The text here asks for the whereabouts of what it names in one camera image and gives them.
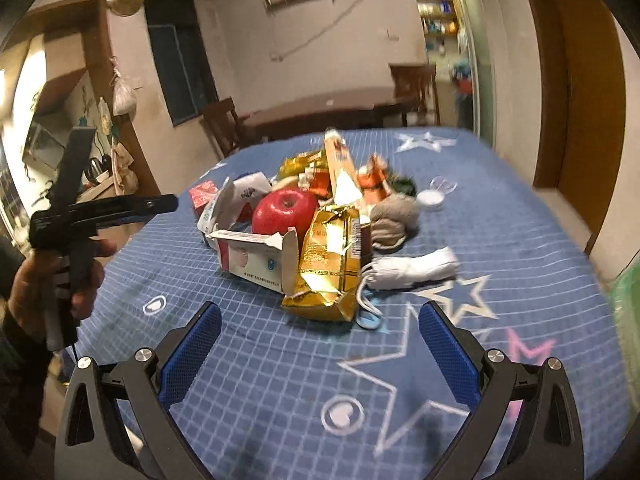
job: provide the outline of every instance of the blue gripper pad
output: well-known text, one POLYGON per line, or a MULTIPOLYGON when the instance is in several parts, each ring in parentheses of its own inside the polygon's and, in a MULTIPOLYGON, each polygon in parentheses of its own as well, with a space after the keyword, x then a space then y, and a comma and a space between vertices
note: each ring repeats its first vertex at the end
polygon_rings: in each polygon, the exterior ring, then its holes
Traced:
POLYGON ((166 410, 182 402, 221 329, 220 308, 212 303, 162 368, 158 399, 166 410))
POLYGON ((418 326, 420 335, 436 359, 451 393, 457 402, 466 404, 473 411, 480 402, 480 385, 478 370, 471 359, 428 303, 420 309, 418 326))

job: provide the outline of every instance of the gold foil bag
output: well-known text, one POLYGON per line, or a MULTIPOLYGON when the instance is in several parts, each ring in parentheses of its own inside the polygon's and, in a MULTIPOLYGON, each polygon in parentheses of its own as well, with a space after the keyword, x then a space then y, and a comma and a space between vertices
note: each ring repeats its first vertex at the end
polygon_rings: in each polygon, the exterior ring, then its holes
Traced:
POLYGON ((324 150, 299 153, 291 158, 286 158, 280 166, 276 178, 278 180, 282 180, 288 176, 298 176, 299 173, 305 173, 305 168, 307 166, 325 169, 328 168, 326 153, 324 150))
POLYGON ((306 232, 295 294, 282 300, 287 312, 320 321, 351 321, 360 281, 360 213, 353 207, 316 210, 306 232))

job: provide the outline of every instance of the wooden chair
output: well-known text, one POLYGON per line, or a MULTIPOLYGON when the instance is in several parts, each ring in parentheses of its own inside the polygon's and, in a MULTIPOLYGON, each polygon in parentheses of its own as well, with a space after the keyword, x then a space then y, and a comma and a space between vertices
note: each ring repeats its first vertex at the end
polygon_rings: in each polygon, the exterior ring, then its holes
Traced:
MULTIPOLYGON (((436 67, 426 63, 389 63, 394 80, 396 97, 415 97, 418 101, 416 112, 426 118, 433 113, 436 126, 440 125, 440 105, 436 88, 436 67), (431 97, 433 108, 429 108, 427 97, 431 97)), ((406 112, 402 114, 402 126, 407 126, 406 112)))
POLYGON ((242 119, 236 113, 236 106, 231 97, 205 106, 200 114, 211 130, 223 157, 252 144, 242 126, 242 119))

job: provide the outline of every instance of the gray knit cloth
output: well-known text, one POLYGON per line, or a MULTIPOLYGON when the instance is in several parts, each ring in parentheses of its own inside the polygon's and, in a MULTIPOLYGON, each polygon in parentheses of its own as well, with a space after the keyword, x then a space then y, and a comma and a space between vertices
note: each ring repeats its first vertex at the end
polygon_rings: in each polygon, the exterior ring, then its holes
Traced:
POLYGON ((395 251, 406 240, 407 233, 418 228, 420 211, 415 198, 394 193, 371 210, 371 242, 379 251, 395 251))

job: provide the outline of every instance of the human hand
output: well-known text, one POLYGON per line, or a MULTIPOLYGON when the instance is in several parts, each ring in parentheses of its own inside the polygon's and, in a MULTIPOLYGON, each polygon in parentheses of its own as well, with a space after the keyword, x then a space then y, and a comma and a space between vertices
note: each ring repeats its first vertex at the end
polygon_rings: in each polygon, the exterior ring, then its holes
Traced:
MULTIPOLYGON (((117 247, 108 240, 97 241, 97 256, 112 256, 117 247)), ((24 333, 36 342, 43 341, 46 336, 44 312, 38 304, 40 291, 47 280, 60 270, 62 257, 55 251, 34 251, 20 266, 15 274, 14 284, 8 301, 9 312, 22 328, 24 333)), ((91 315, 94 309, 95 296, 104 280, 102 264, 94 260, 91 283, 78 290, 71 297, 71 314, 77 320, 91 315)))

